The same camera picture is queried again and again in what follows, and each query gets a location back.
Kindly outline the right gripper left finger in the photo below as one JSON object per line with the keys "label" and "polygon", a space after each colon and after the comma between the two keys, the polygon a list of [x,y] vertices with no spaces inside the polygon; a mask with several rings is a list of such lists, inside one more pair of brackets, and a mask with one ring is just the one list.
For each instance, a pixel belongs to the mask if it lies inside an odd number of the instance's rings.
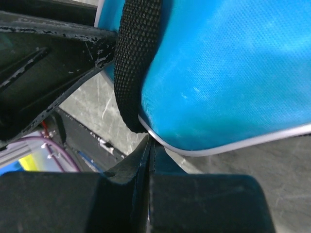
{"label": "right gripper left finger", "polygon": [[150,138],[103,173],[8,172],[0,178],[3,233],[143,233]]}

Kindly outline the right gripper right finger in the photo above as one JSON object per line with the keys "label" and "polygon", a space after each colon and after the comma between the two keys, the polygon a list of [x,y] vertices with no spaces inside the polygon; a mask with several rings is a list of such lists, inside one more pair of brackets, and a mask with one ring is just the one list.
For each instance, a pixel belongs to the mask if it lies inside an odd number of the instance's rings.
{"label": "right gripper right finger", "polygon": [[273,233],[257,180],[242,174],[188,174],[153,142],[150,149],[153,233]]}

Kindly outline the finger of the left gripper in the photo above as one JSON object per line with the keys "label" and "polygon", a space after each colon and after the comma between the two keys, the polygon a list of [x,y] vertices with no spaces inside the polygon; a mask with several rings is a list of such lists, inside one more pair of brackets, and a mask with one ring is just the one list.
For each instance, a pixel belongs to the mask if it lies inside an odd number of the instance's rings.
{"label": "finger of the left gripper", "polygon": [[35,129],[112,62],[115,32],[0,13],[0,145]]}

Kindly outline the blue racket cover bag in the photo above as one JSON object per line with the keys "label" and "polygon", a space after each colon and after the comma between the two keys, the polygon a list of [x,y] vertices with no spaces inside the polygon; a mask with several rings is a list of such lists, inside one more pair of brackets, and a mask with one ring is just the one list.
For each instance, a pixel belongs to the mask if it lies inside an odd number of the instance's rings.
{"label": "blue racket cover bag", "polygon": [[206,156],[311,133],[308,0],[101,0],[120,115]]}

